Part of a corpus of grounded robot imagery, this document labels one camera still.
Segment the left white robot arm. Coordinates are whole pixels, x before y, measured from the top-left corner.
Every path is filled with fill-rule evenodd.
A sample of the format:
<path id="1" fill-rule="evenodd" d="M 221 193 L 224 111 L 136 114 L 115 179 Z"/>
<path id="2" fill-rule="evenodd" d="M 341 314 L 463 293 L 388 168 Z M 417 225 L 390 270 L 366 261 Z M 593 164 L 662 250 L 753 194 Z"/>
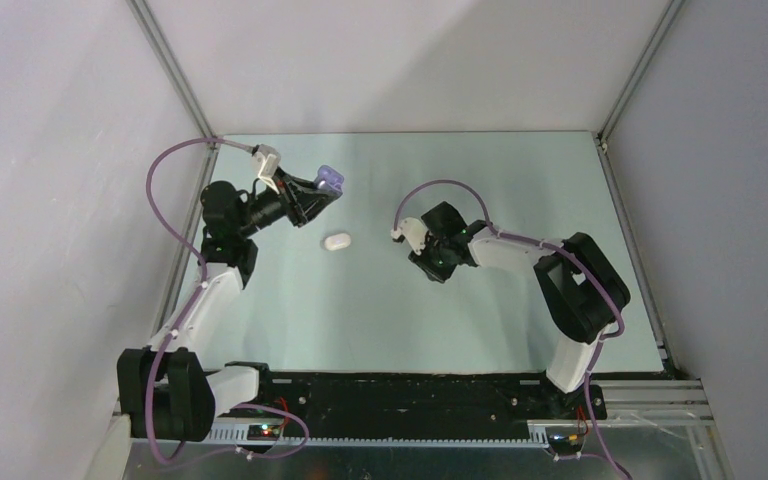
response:
<path id="1" fill-rule="evenodd" d="M 313 180 L 276 169 L 257 194 L 228 181 L 202 190 L 204 238 L 191 296 L 147 346 L 126 349 L 117 361 L 120 407 L 131 421 L 132 437 L 199 442 L 216 417 L 238 405 L 257 417 L 272 411 L 276 390 L 261 380 L 265 367 L 229 362 L 208 372 L 199 357 L 221 314 L 254 273 L 258 247 L 253 235 L 282 218 L 295 227 L 310 223 L 341 197 L 344 181 L 323 165 Z"/>

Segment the blue round disc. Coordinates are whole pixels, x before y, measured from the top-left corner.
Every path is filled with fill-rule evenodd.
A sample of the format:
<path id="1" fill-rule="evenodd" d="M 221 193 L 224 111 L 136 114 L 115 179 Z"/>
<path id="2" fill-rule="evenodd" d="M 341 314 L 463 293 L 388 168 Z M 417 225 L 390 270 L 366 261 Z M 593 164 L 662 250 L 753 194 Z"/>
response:
<path id="1" fill-rule="evenodd" d="M 336 169 L 329 165 L 321 165 L 317 170 L 314 184 L 317 190 L 330 192 L 339 197 L 343 194 L 344 181 L 345 177 Z"/>

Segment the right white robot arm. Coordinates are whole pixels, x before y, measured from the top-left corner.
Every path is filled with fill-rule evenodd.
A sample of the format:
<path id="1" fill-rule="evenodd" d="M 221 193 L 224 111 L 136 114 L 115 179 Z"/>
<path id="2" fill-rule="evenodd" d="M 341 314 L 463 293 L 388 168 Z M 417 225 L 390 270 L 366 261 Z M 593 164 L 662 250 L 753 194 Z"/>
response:
<path id="1" fill-rule="evenodd" d="M 433 282 L 446 282 L 459 266 L 532 273 L 561 333 L 545 371 L 550 384 L 541 392 L 543 408 L 566 418 L 580 407 L 579 387 L 610 325 L 623 332 L 618 316 L 631 300 L 626 283 L 591 236 L 527 239 L 499 231 L 487 220 L 466 223 L 447 202 L 419 218 L 399 220 L 390 235 L 408 243 L 409 261 Z"/>

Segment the white earbud charging case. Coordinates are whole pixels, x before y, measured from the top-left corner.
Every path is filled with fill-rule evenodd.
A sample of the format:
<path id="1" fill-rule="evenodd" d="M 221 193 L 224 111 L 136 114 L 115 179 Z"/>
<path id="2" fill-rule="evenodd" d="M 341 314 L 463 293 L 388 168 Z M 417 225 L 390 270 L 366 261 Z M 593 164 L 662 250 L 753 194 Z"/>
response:
<path id="1" fill-rule="evenodd" d="M 347 232 L 333 233 L 322 240 L 322 246 L 327 251 L 339 251 L 348 248 L 351 243 L 352 237 Z"/>

